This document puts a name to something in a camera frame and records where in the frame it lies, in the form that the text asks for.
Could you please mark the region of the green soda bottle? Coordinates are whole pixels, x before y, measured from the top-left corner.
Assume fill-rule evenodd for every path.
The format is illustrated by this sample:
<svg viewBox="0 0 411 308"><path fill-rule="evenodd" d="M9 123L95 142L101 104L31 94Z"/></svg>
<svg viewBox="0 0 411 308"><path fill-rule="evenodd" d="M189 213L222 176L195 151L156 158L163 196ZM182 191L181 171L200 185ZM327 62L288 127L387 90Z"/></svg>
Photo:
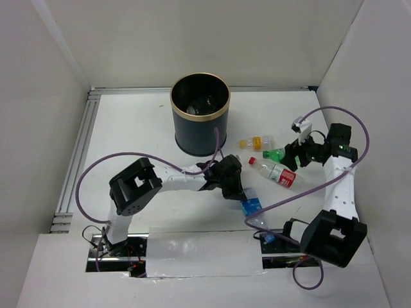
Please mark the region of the green soda bottle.
<svg viewBox="0 0 411 308"><path fill-rule="evenodd" d="M263 151L263 158L270 159L274 162L280 163L285 156L284 148L277 148L274 150Z"/></svg>

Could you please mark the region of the clear bottle red label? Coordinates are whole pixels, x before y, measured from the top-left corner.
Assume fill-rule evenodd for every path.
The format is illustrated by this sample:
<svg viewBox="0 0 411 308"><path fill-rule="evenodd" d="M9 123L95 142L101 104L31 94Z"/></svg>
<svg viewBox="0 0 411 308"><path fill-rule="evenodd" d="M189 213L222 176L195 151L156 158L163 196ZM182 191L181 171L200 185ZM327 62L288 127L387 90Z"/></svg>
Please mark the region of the clear bottle red label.
<svg viewBox="0 0 411 308"><path fill-rule="evenodd" d="M305 187L303 177L277 162L250 157L248 164L262 177L285 188L298 191Z"/></svg>

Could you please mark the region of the clear bottle blue label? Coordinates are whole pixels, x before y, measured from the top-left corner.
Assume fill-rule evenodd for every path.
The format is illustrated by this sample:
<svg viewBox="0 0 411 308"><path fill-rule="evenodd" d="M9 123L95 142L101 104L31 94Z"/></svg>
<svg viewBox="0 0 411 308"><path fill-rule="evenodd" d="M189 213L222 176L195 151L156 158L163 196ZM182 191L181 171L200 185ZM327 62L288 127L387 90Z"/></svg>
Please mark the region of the clear bottle blue label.
<svg viewBox="0 0 411 308"><path fill-rule="evenodd" d="M257 192L254 188L245 188L244 193L246 196L246 200L240 201L241 209L244 213L244 216L247 218L248 216L252 215L253 213L262 209L260 200L258 198ZM260 214L254 218L252 218L249 223L254 226L258 226L259 228L268 229L268 223L265 219L264 214ZM258 239L263 239L265 243L272 243L275 241L275 237L271 233L263 232L262 230L258 229L254 234L259 235Z"/></svg>

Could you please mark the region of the small bottle yellow cap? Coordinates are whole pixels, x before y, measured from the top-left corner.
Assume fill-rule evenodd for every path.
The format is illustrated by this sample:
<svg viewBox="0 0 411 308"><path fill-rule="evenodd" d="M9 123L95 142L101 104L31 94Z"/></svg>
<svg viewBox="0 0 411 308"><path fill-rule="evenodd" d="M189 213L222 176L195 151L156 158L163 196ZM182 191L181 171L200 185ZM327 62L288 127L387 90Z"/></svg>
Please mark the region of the small bottle yellow cap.
<svg viewBox="0 0 411 308"><path fill-rule="evenodd" d="M241 150L270 151L274 149L274 137L272 135L255 136L239 141Z"/></svg>

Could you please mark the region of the clear jar silver lid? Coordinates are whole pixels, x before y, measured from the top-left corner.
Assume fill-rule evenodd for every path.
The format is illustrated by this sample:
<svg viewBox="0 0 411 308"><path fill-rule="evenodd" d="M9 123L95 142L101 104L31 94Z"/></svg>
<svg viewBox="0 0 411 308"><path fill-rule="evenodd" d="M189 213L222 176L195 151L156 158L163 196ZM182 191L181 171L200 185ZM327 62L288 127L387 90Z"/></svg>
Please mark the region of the clear jar silver lid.
<svg viewBox="0 0 411 308"><path fill-rule="evenodd" d="M202 96L193 100L186 108L186 113L194 116L205 116L220 109L219 102L212 96Z"/></svg>

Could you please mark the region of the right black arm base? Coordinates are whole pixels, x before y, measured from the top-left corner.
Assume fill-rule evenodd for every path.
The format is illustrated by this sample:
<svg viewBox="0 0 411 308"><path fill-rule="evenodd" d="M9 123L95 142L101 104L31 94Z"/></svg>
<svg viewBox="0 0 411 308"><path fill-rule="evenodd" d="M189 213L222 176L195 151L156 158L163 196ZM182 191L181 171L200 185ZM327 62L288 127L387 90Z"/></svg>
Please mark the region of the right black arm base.
<svg viewBox="0 0 411 308"><path fill-rule="evenodd" d="M261 247L263 269L281 269L292 268L298 261L304 260L300 264L302 267L318 267L319 264L314 259L309 259L297 245L284 241L278 237L272 237L272 234L264 234L262 231L256 231L253 234Z"/></svg>

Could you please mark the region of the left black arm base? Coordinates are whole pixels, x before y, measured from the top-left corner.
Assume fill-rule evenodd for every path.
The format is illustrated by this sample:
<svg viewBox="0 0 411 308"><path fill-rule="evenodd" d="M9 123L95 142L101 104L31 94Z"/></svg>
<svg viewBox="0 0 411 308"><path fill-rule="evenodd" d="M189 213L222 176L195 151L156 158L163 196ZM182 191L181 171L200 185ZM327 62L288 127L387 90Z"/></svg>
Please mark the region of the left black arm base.
<svg viewBox="0 0 411 308"><path fill-rule="evenodd" d="M102 229L94 225L82 230L82 237L89 244L86 272L124 272L134 278L146 277L148 234L129 234L111 252L105 241L101 241L101 234Z"/></svg>

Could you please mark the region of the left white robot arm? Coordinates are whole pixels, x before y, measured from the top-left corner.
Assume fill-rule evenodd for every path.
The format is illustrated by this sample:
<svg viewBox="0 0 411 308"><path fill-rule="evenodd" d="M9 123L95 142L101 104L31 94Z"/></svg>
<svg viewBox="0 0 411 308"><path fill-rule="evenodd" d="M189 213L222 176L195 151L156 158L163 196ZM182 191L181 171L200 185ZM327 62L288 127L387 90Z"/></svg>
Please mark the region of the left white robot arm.
<svg viewBox="0 0 411 308"><path fill-rule="evenodd" d="M241 183L240 160L228 155L220 161L200 162L177 170L155 167L140 158L109 181L109 223L103 229L103 247L111 256L124 253L132 216L141 212L161 192L220 189L226 200L247 199Z"/></svg>

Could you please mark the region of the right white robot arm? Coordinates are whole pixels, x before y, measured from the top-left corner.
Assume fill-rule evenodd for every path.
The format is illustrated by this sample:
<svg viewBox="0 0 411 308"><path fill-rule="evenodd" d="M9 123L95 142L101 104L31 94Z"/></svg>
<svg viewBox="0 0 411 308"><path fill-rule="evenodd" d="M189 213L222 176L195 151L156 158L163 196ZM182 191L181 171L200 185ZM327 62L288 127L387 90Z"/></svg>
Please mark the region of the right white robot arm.
<svg viewBox="0 0 411 308"><path fill-rule="evenodd" d="M346 267L367 235L367 226L359 221L354 202L353 164L358 151L350 147L351 127L333 123L323 144L311 136L312 124L297 120L292 130L297 140L285 147L282 163L292 171L318 162L324 167L326 182L324 206L309 224L289 221L280 236L283 249L300 251L311 257Z"/></svg>

